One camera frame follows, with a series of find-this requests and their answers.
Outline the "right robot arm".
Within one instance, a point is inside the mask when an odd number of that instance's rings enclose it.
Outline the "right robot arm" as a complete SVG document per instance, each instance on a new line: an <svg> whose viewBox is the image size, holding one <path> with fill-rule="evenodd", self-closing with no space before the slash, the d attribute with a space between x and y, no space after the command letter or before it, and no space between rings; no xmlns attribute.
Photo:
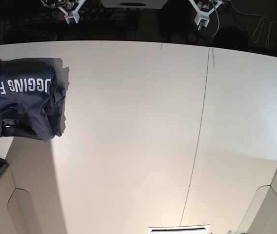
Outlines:
<svg viewBox="0 0 277 234"><path fill-rule="evenodd" d="M59 9L66 16L76 14L86 0L41 0L44 7Z"/></svg>

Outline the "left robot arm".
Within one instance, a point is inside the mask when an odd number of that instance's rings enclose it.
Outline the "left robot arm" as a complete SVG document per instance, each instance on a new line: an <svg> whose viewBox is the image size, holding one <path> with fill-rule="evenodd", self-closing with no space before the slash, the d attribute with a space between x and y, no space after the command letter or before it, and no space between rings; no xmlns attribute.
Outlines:
<svg viewBox="0 0 277 234"><path fill-rule="evenodd" d="M201 15L210 15L221 5L224 5L223 0L189 0L195 11Z"/></svg>

